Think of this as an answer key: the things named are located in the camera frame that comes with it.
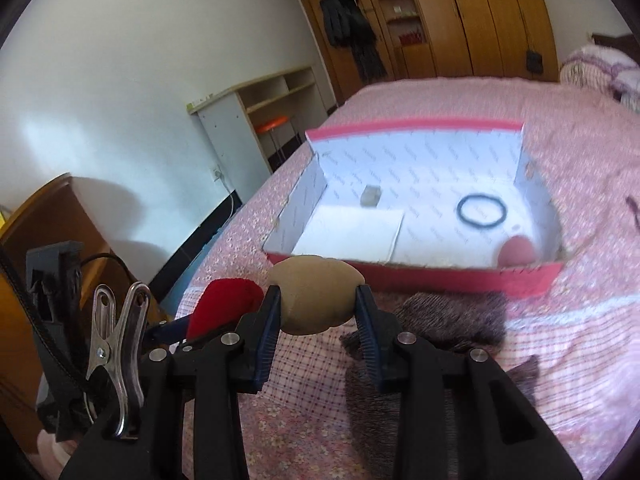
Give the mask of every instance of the silver clamp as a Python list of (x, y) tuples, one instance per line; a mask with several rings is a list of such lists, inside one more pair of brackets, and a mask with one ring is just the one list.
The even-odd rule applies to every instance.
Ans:
[[(139, 420), (145, 396), (140, 386), (138, 360), (140, 343), (146, 325), (146, 311), (151, 291), (144, 283), (129, 287), (118, 323), (115, 323), (116, 301), (111, 289), (99, 285), (94, 292), (91, 323), (91, 348), (86, 378), (97, 367), (103, 367), (115, 387), (120, 416), (114, 432), (116, 437), (128, 437)], [(95, 407), (84, 396), (84, 404), (92, 422), (97, 418)]]

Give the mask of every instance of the bed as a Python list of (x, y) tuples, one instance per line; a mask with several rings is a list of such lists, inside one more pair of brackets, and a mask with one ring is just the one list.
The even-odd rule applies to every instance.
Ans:
[[(538, 411), (585, 480), (595, 480), (640, 414), (640, 232), (626, 202), (640, 198), (640, 116), (590, 90), (466, 78), (369, 86), (325, 124), (426, 116), (526, 124), (525, 148), (561, 215), (566, 267), (546, 296), (510, 302), (497, 358), (511, 368), (539, 356)], [(261, 245), (310, 156), (306, 144), (300, 147), (235, 216), (192, 279), (178, 316), (192, 312), (217, 278), (266, 287), (271, 264)], [(376, 295), (383, 308), (405, 298)], [(338, 340), (353, 330), (348, 322), (314, 336), (280, 334), (269, 382), (239, 401), (251, 478), (367, 478), (351, 445), (344, 397), (349, 357)], [(187, 410), (190, 478), (192, 416)]]

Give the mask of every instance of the fuzzy brown cloth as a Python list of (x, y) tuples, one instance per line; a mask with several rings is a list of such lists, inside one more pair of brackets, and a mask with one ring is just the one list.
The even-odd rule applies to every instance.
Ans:
[[(501, 294), (415, 294), (394, 314), (404, 330), (430, 341), (436, 348), (466, 352), (482, 347), (494, 354), (505, 335), (506, 299)], [(358, 333), (342, 338), (354, 358), (345, 379), (347, 410), (353, 445), (367, 470), (377, 479), (392, 477), (398, 439), (400, 394), (380, 395), (371, 383), (360, 349)], [(535, 406), (538, 358), (530, 357), (507, 372), (520, 391)], [(449, 476), (457, 476), (458, 459), (451, 397), (446, 396)]]

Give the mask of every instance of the white wall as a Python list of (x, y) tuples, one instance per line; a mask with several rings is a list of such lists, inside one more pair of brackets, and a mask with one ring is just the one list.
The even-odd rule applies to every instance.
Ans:
[(545, 0), (545, 3), (561, 62), (576, 48), (588, 43), (588, 34), (630, 33), (611, 0)]
[(33, 0), (0, 50), (0, 203), (60, 173), (148, 281), (227, 195), (185, 104), (315, 63), (298, 0)]

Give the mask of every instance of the black ring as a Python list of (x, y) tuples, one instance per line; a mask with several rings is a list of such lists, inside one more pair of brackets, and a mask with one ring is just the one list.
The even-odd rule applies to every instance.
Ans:
[[(462, 214), (462, 208), (466, 204), (468, 200), (488, 200), (489, 202), (493, 202), (502, 210), (502, 216), (498, 218), (495, 222), (491, 222), (490, 224), (481, 224), (480, 222), (476, 222), (475, 220), (470, 220), (466, 216)], [(504, 205), (504, 202), (500, 200), (497, 196), (485, 195), (483, 193), (476, 193), (465, 196), (460, 202), (458, 202), (458, 207), (456, 208), (456, 214), (462, 223), (470, 225), (471, 227), (475, 227), (476, 229), (492, 229), (494, 227), (498, 227), (501, 223), (503, 223), (507, 219), (507, 206)]]

